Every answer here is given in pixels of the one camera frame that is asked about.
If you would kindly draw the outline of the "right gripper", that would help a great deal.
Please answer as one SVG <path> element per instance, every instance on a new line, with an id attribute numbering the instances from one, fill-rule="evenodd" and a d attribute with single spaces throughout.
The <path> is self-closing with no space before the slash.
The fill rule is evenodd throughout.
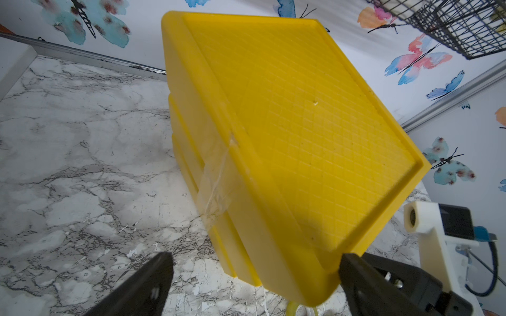
<path id="1" fill-rule="evenodd" d="M 445 292 L 441 281 L 419 267 L 365 253 L 362 259 L 429 315 L 472 315 L 471 303 L 453 291 Z"/>

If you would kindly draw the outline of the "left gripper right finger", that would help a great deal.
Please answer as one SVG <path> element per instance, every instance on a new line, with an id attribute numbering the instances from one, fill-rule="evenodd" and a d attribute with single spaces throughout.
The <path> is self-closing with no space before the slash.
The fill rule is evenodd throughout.
<path id="1" fill-rule="evenodd" d="M 344 254 L 339 267 L 352 315 L 398 315 L 393 285 L 356 254 Z"/>

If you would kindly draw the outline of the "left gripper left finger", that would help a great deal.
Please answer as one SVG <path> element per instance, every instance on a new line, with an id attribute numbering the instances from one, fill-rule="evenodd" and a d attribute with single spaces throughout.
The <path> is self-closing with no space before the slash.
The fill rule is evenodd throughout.
<path id="1" fill-rule="evenodd" d="M 174 276 L 173 256 L 155 255 L 87 315 L 161 315 Z"/>

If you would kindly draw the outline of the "yellow three-drawer cabinet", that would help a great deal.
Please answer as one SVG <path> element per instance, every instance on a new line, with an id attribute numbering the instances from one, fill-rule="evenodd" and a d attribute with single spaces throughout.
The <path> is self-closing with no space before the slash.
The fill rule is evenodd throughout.
<path id="1" fill-rule="evenodd" d="M 323 304 L 426 158 L 318 21 L 170 11 L 162 39 L 175 157 L 224 272 Z"/>

